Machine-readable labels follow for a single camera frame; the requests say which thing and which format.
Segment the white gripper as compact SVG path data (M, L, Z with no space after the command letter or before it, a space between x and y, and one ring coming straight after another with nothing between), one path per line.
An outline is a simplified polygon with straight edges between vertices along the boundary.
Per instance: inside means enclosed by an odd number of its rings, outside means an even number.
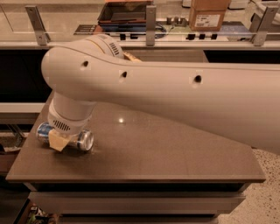
M91 105L52 100L47 118L49 124L55 128L48 133L50 147L62 152L71 140L69 135L79 134L91 115Z

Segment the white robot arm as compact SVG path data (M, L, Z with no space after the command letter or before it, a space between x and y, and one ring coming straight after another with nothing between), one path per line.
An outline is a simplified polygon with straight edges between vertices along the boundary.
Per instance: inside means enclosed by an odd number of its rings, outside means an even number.
M127 106L259 149L280 151L280 67L133 61L106 34L51 48L41 72L48 122L76 135L97 102Z

